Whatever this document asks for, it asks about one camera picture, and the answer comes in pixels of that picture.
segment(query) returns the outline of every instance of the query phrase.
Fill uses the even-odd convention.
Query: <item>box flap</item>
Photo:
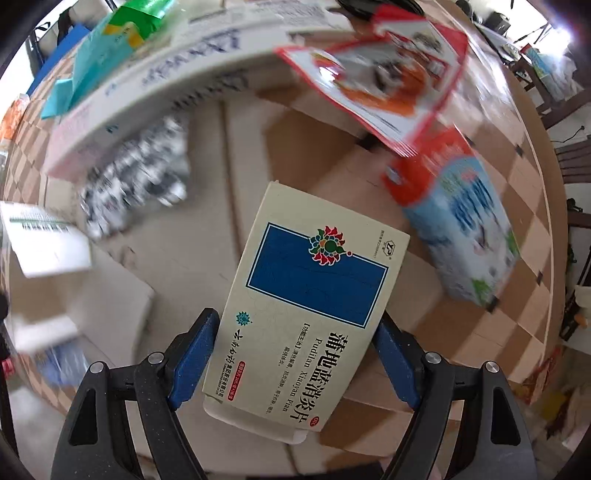
[[[154,290],[94,245],[92,258],[88,273],[56,279],[60,297],[80,332],[116,367],[131,365]]]
[[[8,334],[18,353],[33,355],[78,336],[78,328],[68,315],[56,315],[42,322],[29,323],[22,316],[11,315]]]

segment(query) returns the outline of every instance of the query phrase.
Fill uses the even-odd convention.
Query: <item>blue rectangle label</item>
[[[314,260],[310,245],[306,235],[268,223],[246,286],[365,328],[388,267],[351,253],[321,264]]]

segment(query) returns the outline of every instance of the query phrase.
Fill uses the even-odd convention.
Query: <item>flower logo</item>
[[[348,257],[353,255],[351,252],[345,252],[343,245],[343,234],[334,228],[328,226],[324,230],[318,229],[318,235],[310,237],[312,248],[308,252],[312,255],[312,260],[320,265],[333,265],[340,260],[340,256],[346,254]]]
[[[251,322],[251,318],[250,315],[247,314],[246,312],[239,312],[236,315],[236,321],[238,322],[238,325],[248,325]]]

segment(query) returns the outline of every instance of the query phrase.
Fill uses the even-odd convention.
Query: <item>wooden chair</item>
[[[591,183],[591,135],[587,140],[556,149],[564,183]]]

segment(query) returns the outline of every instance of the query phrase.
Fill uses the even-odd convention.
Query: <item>white box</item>
[[[206,411],[288,443],[305,438],[298,430],[321,430],[373,337],[408,241],[271,183],[209,361]]]

